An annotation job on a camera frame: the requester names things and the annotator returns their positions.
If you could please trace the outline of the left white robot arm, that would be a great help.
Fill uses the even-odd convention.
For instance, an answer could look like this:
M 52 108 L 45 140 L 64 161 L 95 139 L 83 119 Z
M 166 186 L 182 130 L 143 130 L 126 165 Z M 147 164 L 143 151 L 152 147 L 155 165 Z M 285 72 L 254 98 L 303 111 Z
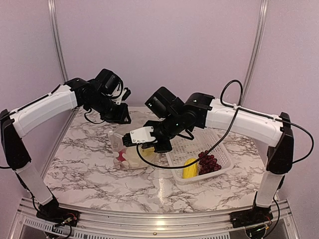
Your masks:
M 12 111 L 0 114 L 1 144 L 8 167 L 15 171 L 33 194 L 44 214 L 57 222 L 63 211 L 43 179 L 31 164 L 31 157 L 22 141 L 33 129 L 60 113 L 83 107 L 99 113 L 102 122 L 130 124 L 125 100 L 131 91 L 114 72 L 102 69 L 91 80 L 74 78 L 59 85 L 52 92 Z

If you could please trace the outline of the clear dotted zip bag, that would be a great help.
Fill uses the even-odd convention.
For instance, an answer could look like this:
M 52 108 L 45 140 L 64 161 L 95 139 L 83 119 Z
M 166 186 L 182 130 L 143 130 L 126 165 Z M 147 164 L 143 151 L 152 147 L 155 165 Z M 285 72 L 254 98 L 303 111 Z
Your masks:
M 138 156 L 135 146 L 126 147 L 123 145 L 122 133 L 125 129 L 125 125 L 120 125 L 108 132 L 114 157 L 114 166 L 121 170 L 135 170 L 148 167 L 148 164 L 142 161 Z

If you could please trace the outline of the white cauliflower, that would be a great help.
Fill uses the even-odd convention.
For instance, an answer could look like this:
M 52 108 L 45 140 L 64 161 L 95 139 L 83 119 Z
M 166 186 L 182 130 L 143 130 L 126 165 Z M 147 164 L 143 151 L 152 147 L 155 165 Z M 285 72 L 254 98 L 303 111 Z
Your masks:
M 147 164 L 143 162 L 137 154 L 137 151 L 133 147 L 129 147 L 125 151 L 125 159 L 126 161 L 122 162 L 122 165 L 126 169 L 139 169 L 147 167 Z

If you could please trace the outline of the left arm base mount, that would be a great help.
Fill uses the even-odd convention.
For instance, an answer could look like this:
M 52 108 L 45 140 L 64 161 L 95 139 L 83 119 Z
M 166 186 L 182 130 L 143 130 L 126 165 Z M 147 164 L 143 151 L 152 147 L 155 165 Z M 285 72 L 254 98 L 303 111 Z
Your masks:
M 67 209 L 60 207 L 56 197 L 52 194 L 52 200 L 47 204 L 38 205 L 36 209 L 36 217 L 54 222 L 57 226 L 68 224 L 72 227 L 77 226 L 80 213 L 77 210 Z

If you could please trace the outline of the white plastic basket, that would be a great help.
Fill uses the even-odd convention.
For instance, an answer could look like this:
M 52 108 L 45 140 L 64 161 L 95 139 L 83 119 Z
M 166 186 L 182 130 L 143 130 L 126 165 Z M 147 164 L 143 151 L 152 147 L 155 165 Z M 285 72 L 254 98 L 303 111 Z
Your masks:
M 175 137 L 170 141 L 172 151 L 165 154 L 170 167 L 189 164 L 193 159 L 201 157 L 219 140 L 215 130 L 209 128 L 196 128 L 192 134 L 194 135 L 193 140 Z M 233 168 L 231 157 L 222 143 L 195 165 L 197 165 L 197 169 L 192 165 L 172 171 L 177 184 L 186 185 L 217 177 Z

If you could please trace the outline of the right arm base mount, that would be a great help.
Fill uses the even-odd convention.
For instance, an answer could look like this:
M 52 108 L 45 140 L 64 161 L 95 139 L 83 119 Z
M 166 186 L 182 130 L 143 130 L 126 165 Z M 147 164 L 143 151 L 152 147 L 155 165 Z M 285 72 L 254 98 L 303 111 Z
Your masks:
M 272 219 L 271 207 L 262 208 L 255 204 L 251 209 L 236 211 L 230 214 L 230 222 L 233 228 L 251 226 L 271 221 Z

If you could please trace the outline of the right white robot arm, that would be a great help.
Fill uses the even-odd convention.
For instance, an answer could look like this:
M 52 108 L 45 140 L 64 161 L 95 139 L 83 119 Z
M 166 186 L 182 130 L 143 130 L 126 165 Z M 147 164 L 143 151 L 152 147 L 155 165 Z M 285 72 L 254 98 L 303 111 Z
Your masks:
M 294 160 L 294 134 L 296 127 L 307 135 L 309 131 L 290 121 L 287 113 L 269 115 L 230 104 L 222 98 L 204 93 L 193 93 L 186 102 L 165 87 L 160 87 L 145 103 L 160 119 L 148 121 L 143 127 L 126 133 L 123 145 L 154 147 L 157 153 L 172 150 L 171 139 L 182 131 L 194 128 L 222 129 L 261 141 L 268 146 L 266 171 L 256 193 L 254 207 L 247 212 L 247 219 L 259 222 L 266 215 L 284 176 L 291 170 Z

